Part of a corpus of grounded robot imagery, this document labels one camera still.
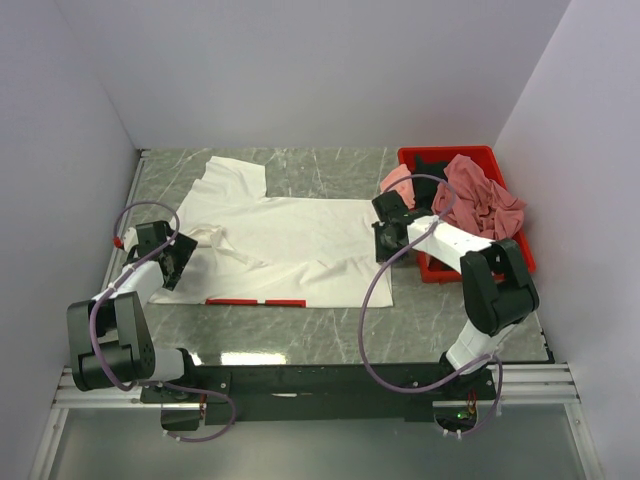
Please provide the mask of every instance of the purple cable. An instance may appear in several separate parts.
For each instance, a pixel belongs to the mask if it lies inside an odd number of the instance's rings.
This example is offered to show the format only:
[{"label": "purple cable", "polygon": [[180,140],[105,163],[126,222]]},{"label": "purple cable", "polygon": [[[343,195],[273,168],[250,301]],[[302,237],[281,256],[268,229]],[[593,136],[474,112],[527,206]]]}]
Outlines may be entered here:
[{"label": "purple cable", "polygon": [[[434,232],[434,230],[436,229],[436,227],[438,226],[438,224],[440,223],[442,218],[444,216],[446,216],[451,211],[451,209],[453,208],[453,204],[455,203],[456,198],[457,198],[455,190],[453,189],[453,187],[446,180],[443,180],[442,178],[435,177],[433,175],[427,175],[427,174],[422,174],[422,173],[416,173],[416,174],[408,175],[406,177],[399,178],[398,180],[393,182],[391,185],[389,185],[385,189],[385,192],[388,192],[389,189],[391,189],[394,185],[397,185],[398,183],[403,182],[405,180],[409,180],[411,178],[428,178],[430,180],[435,180],[436,182],[443,184],[452,193],[451,201],[449,202],[447,207],[442,212],[440,212],[438,214],[438,219],[429,226],[429,228],[427,229],[427,231],[425,233],[420,235],[414,241],[409,242],[408,245],[402,247],[398,252],[393,254],[391,256],[391,258],[389,258],[389,260],[387,260],[386,262],[384,262],[382,264],[382,266],[380,267],[380,270],[378,270],[378,272],[374,275],[373,280],[371,281],[371,284],[369,285],[369,288],[367,289],[367,292],[365,293],[364,299],[362,301],[362,307],[360,309],[360,320],[358,322],[358,350],[360,351],[360,358],[362,359],[362,363],[364,365],[364,368],[367,370],[369,375],[371,375],[371,377],[379,385],[383,386],[387,390],[391,390],[392,392],[408,393],[408,394],[426,393],[426,392],[430,392],[431,390],[435,390],[436,388],[440,388],[441,386],[443,386],[446,383],[450,382],[454,378],[458,377],[462,372],[466,371],[467,369],[469,369],[469,368],[471,368],[471,367],[473,367],[473,366],[475,366],[475,365],[477,365],[479,363],[486,362],[486,361],[491,360],[491,359],[495,359],[496,362],[498,363],[498,370],[499,370],[498,388],[497,388],[498,392],[497,392],[497,395],[496,395],[496,400],[494,401],[494,404],[492,405],[491,410],[489,412],[491,414],[497,409],[497,405],[498,405],[498,402],[500,400],[500,393],[502,392],[502,362],[500,362],[500,360],[497,357],[495,357],[494,355],[490,355],[490,354],[482,355],[482,356],[476,358],[475,360],[472,360],[469,363],[463,365],[462,367],[457,369],[455,372],[447,375],[446,377],[438,380],[437,382],[432,383],[431,385],[425,385],[424,387],[415,387],[415,388],[398,387],[396,385],[392,385],[392,384],[388,383],[387,381],[385,381],[382,377],[380,377],[376,373],[376,371],[371,366],[371,363],[369,362],[369,359],[367,358],[367,353],[365,352],[365,349],[364,349],[364,321],[365,321],[365,317],[366,317],[366,313],[367,313],[367,306],[369,304],[369,300],[371,299],[371,295],[373,294],[373,291],[374,291],[378,281],[380,280],[380,278],[382,277],[384,272],[389,267],[391,267],[391,265],[394,262],[396,262],[400,257],[402,257],[409,250],[411,250],[414,246],[416,246],[420,242],[424,241],[427,237],[429,237],[429,235],[431,235]],[[475,431],[479,426],[481,426],[484,423],[486,418],[488,418],[488,415],[478,425],[476,425],[474,428],[472,428],[471,430],[469,430],[469,431],[467,431],[465,433],[470,433],[472,431]]]},{"label": "purple cable", "polygon": [[176,220],[176,228],[174,229],[173,234],[167,239],[166,242],[164,242],[158,248],[149,252],[147,255],[139,259],[133,265],[129,265],[128,268],[125,268],[124,272],[122,272],[122,274],[113,283],[110,283],[108,288],[104,292],[102,292],[102,294],[98,297],[98,300],[96,300],[96,303],[93,305],[93,308],[91,309],[91,313],[89,314],[89,337],[91,338],[91,346],[93,347],[93,351],[96,355],[96,358],[98,359],[98,363],[100,364],[100,367],[102,367],[102,370],[104,371],[104,374],[107,376],[109,381],[113,383],[114,386],[118,387],[120,390],[124,392],[128,392],[133,387],[135,387],[135,382],[131,382],[129,385],[125,385],[124,383],[122,383],[118,379],[116,374],[113,373],[113,370],[111,370],[111,367],[107,363],[107,360],[104,354],[102,353],[102,349],[100,348],[100,342],[98,341],[98,335],[96,333],[96,319],[98,316],[98,310],[100,310],[100,307],[102,306],[102,304],[111,295],[115,293],[118,287],[122,285],[133,274],[133,272],[137,268],[139,268],[147,260],[155,257],[162,250],[164,250],[166,246],[168,246],[171,242],[173,242],[178,236],[178,230],[180,229],[180,219],[178,218],[178,214],[172,208],[170,208],[168,205],[165,205],[164,203],[155,202],[152,200],[143,200],[140,202],[135,202],[130,205],[127,205],[124,208],[124,210],[122,210],[118,214],[115,224],[113,226],[114,237],[118,236],[118,227],[120,225],[120,220],[122,219],[123,215],[127,213],[129,210],[131,210],[133,207],[137,207],[138,205],[159,205],[160,207],[167,209],[169,212],[171,212],[171,215],[173,215],[173,218],[175,218]]},{"label": "purple cable", "polygon": [[[169,207],[168,205],[161,203],[161,202],[156,202],[153,200],[142,200],[139,202],[135,202],[132,203],[130,205],[127,205],[116,217],[116,221],[113,225],[113,236],[114,238],[118,236],[118,227],[120,226],[120,221],[122,220],[122,217],[124,216],[125,213],[127,213],[129,210],[131,210],[133,207],[137,207],[139,205],[158,205],[166,210],[169,211],[169,213],[171,213],[171,215],[173,216],[173,218],[176,221],[176,225],[175,228],[173,229],[173,233],[171,234],[171,236],[167,239],[166,242],[164,242],[162,245],[160,245],[158,248],[152,250],[151,252],[149,252],[147,255],[145,255],[144,257],[140,258],[138,261],[136,261],[133,265],[129,265],[127,266],[128,268],[125,268],[124,272],[111,284],[109,284],[109,287],[102,292],[102,294],[100,294],[100,296],[98,297],[98,300],[96,300],[96,303],[93,305],[93,308],[91,309],[91,313],[89,314],[89,337],[91,339],[91,346],[93,347],[93,351],[96,355],[96,358],[98,359],[98,363],[100,364],[100,367],[102,368],[102,371],[104,372],[104,374],[107,376],[107,378],[109,379],[109,381],[117,388],[119,388],[120,390],[124,391],[124,392],[128,392],[130,391],[133,387],[136,386],[136,382],[132,381],[129,385],[125,385],[124,383],[122,383],[120,381],[120,379],[118,379],[118,377],[116,376],[116,374],[113,372],[113,370],[111,370],[111,367],[109,366],[109,364],[107,363],[107,360],[104,356],[104,353],[102,353],[102,349],[100,348],[100,342],[98,341],[98,335],[96,333],[96,318],[98,315],[98,310],[100,309],[100,306],[111,296],[115,293],[115,291],[118,289],[118,287],[120,287],[120,285],[122,285],[132,274],[133,272],[136,271],[136,269],[138,269],[140,266],[142,266],[145,262],[147,262],[148,260],[154,258],[156,255],[158,255],[160,252],[162,252],[162,250],[164,250],[165,247],[167,247],[168,245],[170,245],[178,236],[178,231],[180,229],[180,218],[178,218],[178,214],[176,213],[175,210],[173,210],[171,207]],[[150,383],[145,383],[146,385],[160,385],[160,382],[154,383],[154,382],[150,382]],[[219,393],[219,392],[214,392],[212,390],[203,390],[200,388],[190,388],[190,387],[183,387],[180,385],[174,385],[172,383],[164,383],[164,386],[166,386],[167,388],[171,388],[173,390],[178,390],[181,392],[187,392],[187,393],[198,393],[201,395],[207,395],[207,396],[213,396],[216,398],[220,398],[224,401],[226,401],[229,406],[231,407],[231,418],[229,419],[229,422],[227,423],[227,425],[225,425],[224,428],[222,428],[219,432],[214,433],[213,435],[209,435],[208,437],[202,437],[202,438],[189,438],[189,437],[180,437],[174,433],[169,433],[169,436],[171,436],[172,438],[176,438],[182,442],[188,442],[188,443],[200,443],[200,442],[206,442],[209,440],[213,440],[214,438],[218,438],[221,435],[225,434],[230,428],[231,426],[235,423],[236,421],[236,416],[237,416],[237,409],[236,409],[236,405],[234,403],[234,401],[228,397],[227,395],[224,395],[223,393]]]}]

